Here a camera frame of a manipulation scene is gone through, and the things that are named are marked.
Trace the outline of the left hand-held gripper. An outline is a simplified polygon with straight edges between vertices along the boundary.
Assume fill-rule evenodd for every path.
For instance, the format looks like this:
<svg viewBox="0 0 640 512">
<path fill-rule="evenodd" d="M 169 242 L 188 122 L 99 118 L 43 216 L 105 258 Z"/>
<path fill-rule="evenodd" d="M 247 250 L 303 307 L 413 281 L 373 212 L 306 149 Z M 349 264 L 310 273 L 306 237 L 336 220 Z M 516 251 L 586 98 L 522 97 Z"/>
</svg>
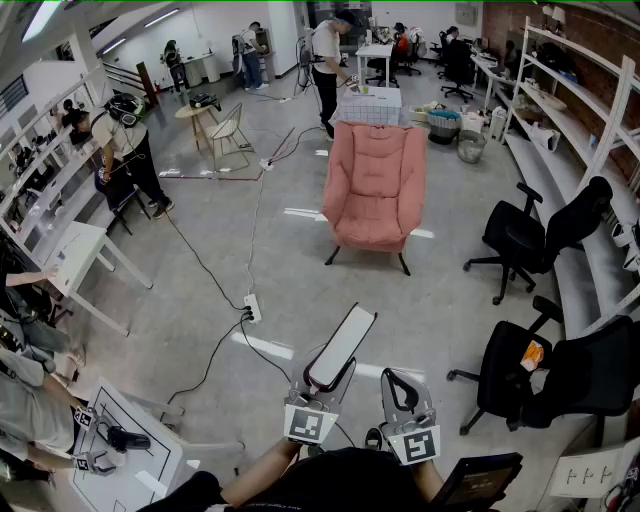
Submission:
<svg viewBox="0 0 640 512">
<path fill-rule="evenodd" d="M 296 364 L 284 399 L 284 436 L 310 446 L 321 445 L 337 424 L 344 395 L 357 367 L 356 358 L 351 357 L 328 392 L 319 390 L 309 376 L 316 359 L 317 355 L 307 355 Z"/>
</svg>

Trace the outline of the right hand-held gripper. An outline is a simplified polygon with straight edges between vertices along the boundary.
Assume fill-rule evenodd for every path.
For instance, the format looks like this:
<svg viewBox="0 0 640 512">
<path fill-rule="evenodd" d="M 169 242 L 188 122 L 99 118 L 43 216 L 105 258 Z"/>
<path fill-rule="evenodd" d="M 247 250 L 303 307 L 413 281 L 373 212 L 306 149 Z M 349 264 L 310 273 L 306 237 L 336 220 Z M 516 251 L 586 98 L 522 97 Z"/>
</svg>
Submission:
<svg viewBox="0 0 640 512">
<path fill-rule="evenodd" d="M 405 397 L 399 399 L 397 415 L 396 386 Z M 380 426 L 383 439 L 403 466 L 427 462 L 440 455 L 440 426 L 428 387 L 406 372 L 395 374 L 385 368 L 381 374 L 382 405 L 385 422 Z"/>
</svg>

